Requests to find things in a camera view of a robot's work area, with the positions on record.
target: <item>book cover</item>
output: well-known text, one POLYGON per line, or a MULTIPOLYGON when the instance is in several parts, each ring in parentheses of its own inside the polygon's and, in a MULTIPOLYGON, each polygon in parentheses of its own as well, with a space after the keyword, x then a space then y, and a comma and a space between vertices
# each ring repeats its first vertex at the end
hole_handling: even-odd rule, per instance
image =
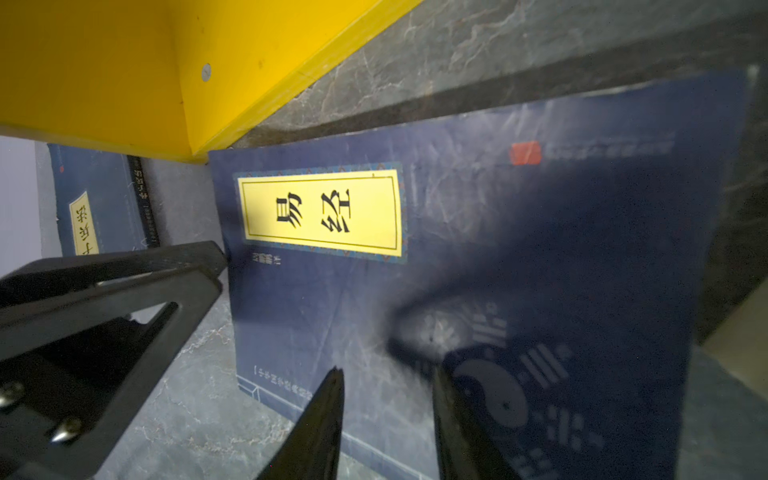
POLYGON ((158 247, 138 157, 49 144, 65 257, 158 247))
POLYGON ((441 362, 524 478, 673 478, 742 71, 210 153, 240 388, 438 478, 441 362))

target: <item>black book spine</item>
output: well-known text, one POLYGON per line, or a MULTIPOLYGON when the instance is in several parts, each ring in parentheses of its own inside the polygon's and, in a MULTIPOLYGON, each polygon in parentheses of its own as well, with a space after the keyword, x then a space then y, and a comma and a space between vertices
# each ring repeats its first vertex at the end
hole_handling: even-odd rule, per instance
POLYGON ((144 235, 147 238, 147 248, 159 247, 160 237, 157 235, 157 226, 154 224, 154 215, 149 201, 147 181, 144 179, 144 170, 141 168, 141 159, 133 155, 127 157, 128 167, 131 169, 131 179, 134 183, 134 192, 136 193, 136 203, 139 206, 141 226, 144 228, 144 235))

